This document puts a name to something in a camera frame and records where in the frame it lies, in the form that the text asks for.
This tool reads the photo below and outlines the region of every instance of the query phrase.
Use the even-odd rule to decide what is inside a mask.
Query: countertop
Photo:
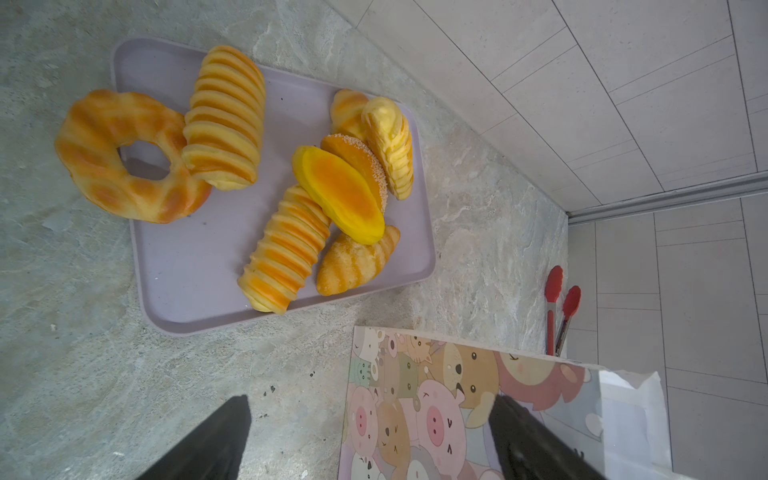
[[[354,325],[543,351],[543,284],[566,265],[560,207],[320,0],[214,3],[0,7],[4,478],[135,478],[241,394],[253,424],[240,478],[335,478]],[[110,50],[129,35],[229,44],[407,103],[422,135],[432,277],[187,338],[148,327],[128,221],[85,200],[53,149],[70,105],[110,87]]]

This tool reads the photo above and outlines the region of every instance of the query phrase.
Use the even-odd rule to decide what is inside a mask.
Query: tray
[[[189,110],[205,53],[159,38],[129,38],[112,51],[112,83],[117,91],[148,94],[184,113]],[[291,169],[293,151],[299,145],[319,146],[330,133],[328,111],[339,87],[262,65],[259,68],[266,83],[259,180],[243,190],[214,189],[197,212],[167,225],[131,221],[141,311],[152,326],[170,335],[191,335],[272,315],[251,308],[237,278],[283,192],[296,183]],[[315,265],[288,310],[418,282],[435,269],[419,129],[410,109],[399,106],[412,129],[414,185],[404,201],[389,196],[386,223],[402,234],[395,253],[371,282],[335,296],[317,293]],[[132,174],[162,178],[168,169],[168,160],[152,144],[136,142],[123,147],[121,156]],[[337,233],[334,227],[326,248]]]

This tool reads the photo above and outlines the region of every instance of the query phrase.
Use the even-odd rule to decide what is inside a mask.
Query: bread
[[[357,288],[381,273],[400,241],[400,230],[387,225],[384,237],[373,245],[361,245],[341,233],[333,242],[317,273],[320,295],[336,295]]]
[[[300,186],[286,190],[237,284],[260,312],[283,314],[312,273],[330,219]]]
[[[366,141],[379,158],[389,190],[405,200],[413,188],[413,145],[408,119],[394,101],[373,98],[362,110]]]
[[[384,235],[384,215],[361,174],[318,147],[298,147],[293,174],[342,232],[371,245]]]
[[[320,142],[320,148],[352,165],[366,180],[373,192],[379,209],[384,213],[389,192],[386,189],[386,175],[379,159],[360,139],[349,135],[327,135]]]
[[[242,52],[213,47],[203,59],[182,150],[190,172],[219,190],[248,187],[258,179],[266,92],[259,68]]]
[[[359,91],[337,91],[331,104],[331,133],[349,135],[364,141],[366,131],[360,113],[367,103],[368,97]]]
[[[184,117],[144,94],[92,91],[69,109],[55,140],[74,185],[111,214],[168,223],[197,210],[210,185],[193,178],[181,160]],[[130,175],[118,147],[136,140],[157,145],[170,161],[162,180]]]

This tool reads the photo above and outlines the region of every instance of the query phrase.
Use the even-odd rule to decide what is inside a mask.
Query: wall
[[[768,2],[328,2],[568,211],[768,170]]]
[[[658,371],[673,469],[694,478],[768,472],[768,194],[568,232],[581,308],[569,358]]]

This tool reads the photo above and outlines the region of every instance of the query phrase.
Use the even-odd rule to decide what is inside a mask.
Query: red silicone tong tip
[[[572,286],[563,302],[563,314],[568,318],[576,315],[579,303],[581,303],[581,289],[578,286]]]
[[[549,272],[547,286],[544,287],[544,296],[547,297],[549,303],[555,303],[558,301],[561,290],[563,290],[563,268],[557,265]]]

